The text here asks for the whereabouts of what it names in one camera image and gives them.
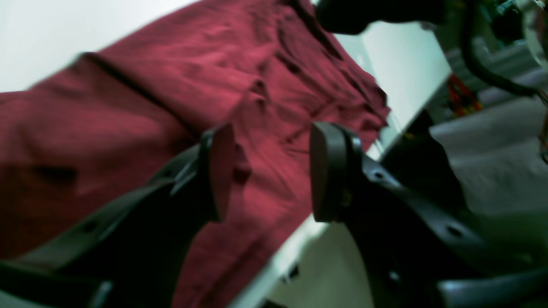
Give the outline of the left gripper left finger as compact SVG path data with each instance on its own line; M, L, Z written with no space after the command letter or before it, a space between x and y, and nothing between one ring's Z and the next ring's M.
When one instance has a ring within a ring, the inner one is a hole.
M226 217L234 161L233 126L205 131L145 185L1 261L1 306L170 308L194 237Z

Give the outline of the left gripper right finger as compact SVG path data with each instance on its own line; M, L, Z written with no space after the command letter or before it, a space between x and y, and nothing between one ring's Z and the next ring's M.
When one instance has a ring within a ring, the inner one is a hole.
M339 124L310 131L313 216L342 222L376 308L545 308L547 267L503 249L402 185Z

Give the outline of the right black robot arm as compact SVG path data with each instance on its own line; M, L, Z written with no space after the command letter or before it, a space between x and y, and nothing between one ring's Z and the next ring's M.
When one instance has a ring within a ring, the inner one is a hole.
M460 18L453 25L459 34L462 60L477 78L516 96L540 96L532 86L517 84L485 67L475 51L476 38L487 47L503 49L524 42L523 10L516 0L321 0L316 17L329 33L358 35L376 22L411 22L443 26L453 11Z

